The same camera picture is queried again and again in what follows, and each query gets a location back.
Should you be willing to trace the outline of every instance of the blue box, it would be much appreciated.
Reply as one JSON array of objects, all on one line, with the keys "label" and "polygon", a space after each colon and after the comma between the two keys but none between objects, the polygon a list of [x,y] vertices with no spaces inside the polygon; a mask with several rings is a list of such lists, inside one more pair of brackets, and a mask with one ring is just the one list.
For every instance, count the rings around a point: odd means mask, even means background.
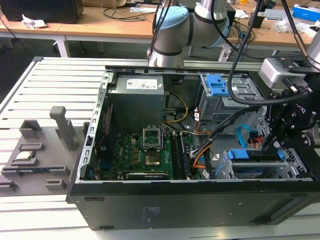
[{"label": "blue box", "polygon": [[320,19],[320,9],[315,7],[305,7],[295,4],[293,7],[293,17],[316,22]]}]

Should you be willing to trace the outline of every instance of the label sticker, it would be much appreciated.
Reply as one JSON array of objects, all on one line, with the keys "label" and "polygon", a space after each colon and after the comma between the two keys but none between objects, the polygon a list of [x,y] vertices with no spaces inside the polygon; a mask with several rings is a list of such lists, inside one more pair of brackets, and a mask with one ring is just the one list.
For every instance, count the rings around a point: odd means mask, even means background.
[{"label": "label sticker", "polygon": [[33,170],[27,170],[27,169],[26,169],[26,170],[22,170],[22,169],[19,170],[19,169],[18,169],[18,172],[19,172],[19,173],[33,173],[34,171],[33,171]]},{"label": "label sticker", "polygon": [[202,174],[203,174],[203,176],[206,178],[206,179],[209,179],[209,173],[205,170],[205,169],[203,169],[203,172],[202,172]]},{"label": "label sticker", "polygon": [[157,79],[128,79],[126,89],[158,89]]}]

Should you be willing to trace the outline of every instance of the yellow wire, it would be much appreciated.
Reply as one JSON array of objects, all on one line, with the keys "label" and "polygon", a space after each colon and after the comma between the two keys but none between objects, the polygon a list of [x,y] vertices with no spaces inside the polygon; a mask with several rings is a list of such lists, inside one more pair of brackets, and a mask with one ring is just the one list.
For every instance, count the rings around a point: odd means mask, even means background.
[{"label": "yellow wire", "polygon": [[188,116],[188,107],[187,107],[187,104],[182,100],[181,97],[179,97],[179,96],[178,96],[177,94],[175,94],[174,92],[171,92],[171,91],[170,91],[169,94],[175,95],[176,98],[179,99],[179,100],[183,103],[183,105],[184,105],[184,107],[185,107],[185,113],[184,113],[184,116],[183,116],[182,118],[180,118],[180,119],[170,120],[170,121],[162,121],[162,122],[163,122],[163,123],[167,123],[167,124],[174,124],[174,123],[178,123],[178,122],[181,122],[181,121],[185,120],[185,119],[187,118],[187,116]]}]

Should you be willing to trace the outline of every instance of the wooden desk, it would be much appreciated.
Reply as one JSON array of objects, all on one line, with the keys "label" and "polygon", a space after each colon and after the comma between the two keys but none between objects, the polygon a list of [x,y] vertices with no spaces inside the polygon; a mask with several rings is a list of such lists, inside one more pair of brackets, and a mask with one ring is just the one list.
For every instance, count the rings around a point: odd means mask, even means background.
[{"label": "wooden desk", "polygon": [[[47,23],[48,27],[42,28],[27,28],[21,21],[8,21],[6,16],[0,11],[1,18],[4,24],[15,34],[49,34],[58,35],[58,29],[62,26],[62,23]],[[9,33],[8,29],[0,21],[0,32]]]},{"label": "wooden desk", "polygon": [[[123,12],[125,10],[128,10],[128,8],[118,9],[117,11]],[[106,11],[106,13],[108,15],[112,15],[113,9]],[[125,18],[140,14],[140,12],[126,11],[121,14],[116,13],[114,17]],[[154,13],[145,15],[145,17],[152,22]],[[140,16],[139,18],[143,19],[144,21],[118,21],[105,16],[100,7],[84,7],[83,15],[79,19],[78,23],[62,24],[58,30],[58,34],[152,39],[152,23],[147,21],[143,16]]]},{"label": "wooden desk", "polygon": [[[236,7],[251,13],[256,6],[254,0],[248,0],[248,3],[235,4]],[[126,11],[124,13],[116,13],[114,17],[128,17],[136,16],[141,13]],[[145,16],[152,22],[154,13]],[[29,29],[26,28],[21,22],[9,22],[3,16],[5,24],[14,32],[18,38],[31,38],[31,39],[51,39],[57,41],[60,55],[62,57],[69,57],[67,41],[92,41],[99,42],[99,51],[103,51],[103,42],[119,42],[119,43],[140,43],[149,44],[152,39],[152,23],[144,21],[124,22],[111,19],[104,16],[100,7],[84,7],[84,12],[77,24],[61,24],[49,23],[48,27]],[[247,19],[238,19],[240,23],[248,25]],[[275,21],[264,20],[261,28],[254,28],[255,39],[249,45],[253,49],[269,49],[269,50],[283,50],[283,51],[296,51],[298,50],[296,41],[291,32],[277,33],[274,27]],[[0,24],[0,37],[12,38],[11,33]],[[306,34],[301,34],[301,37],[306,45],[310,44],[312,38]],[[228,38],[232,43],[238,41],[238,33],[235,28],[231,29]],[[226,52],[230,51],[230,46],[226,43],[222,44],[221,56],[226,56]]]},{"label": "wooden desk", "polygon": [[[257,3],[254,0],[248,0],[248,3],[240,3],[237,1],[236,4],[233,6],[234,9],[242,9],[247,14],[253,13],[254,8],[256,7]],[[283,9],[282,6],[275,6],[274,9]],[[249,18],[236,18],[235,20],[239,21],[240,23],[248,26]],[[276,46],[292,46],[296,47],[297,43],[295,41],[294,35],[292,32],[282,32],[278,33],[275,28],[276,21],[264,19],[261,25],[261,28],[253,28],[255,33],[255,38],[253,42],[250,44],[252,45],[276,45]],[[301,37],[306,45],[309,45],[312,41],[312,37],[306,35],[305,33],[301,34]],[[238,41],[238,32],[237,30],[232,27],[231,32],[229,35],[230,41],[232,43],[236,43]]]}]

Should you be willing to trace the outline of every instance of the black computer case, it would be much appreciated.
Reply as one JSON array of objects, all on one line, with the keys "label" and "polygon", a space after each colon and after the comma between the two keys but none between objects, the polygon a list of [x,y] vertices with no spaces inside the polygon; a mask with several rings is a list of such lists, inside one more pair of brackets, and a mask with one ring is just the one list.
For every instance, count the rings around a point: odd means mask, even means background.
[{"label": "black computer case", "polygon": [[84,8],[82,0],[0,0],[8,21],[21,21],[22,14],[34,20],[76,24]]}]

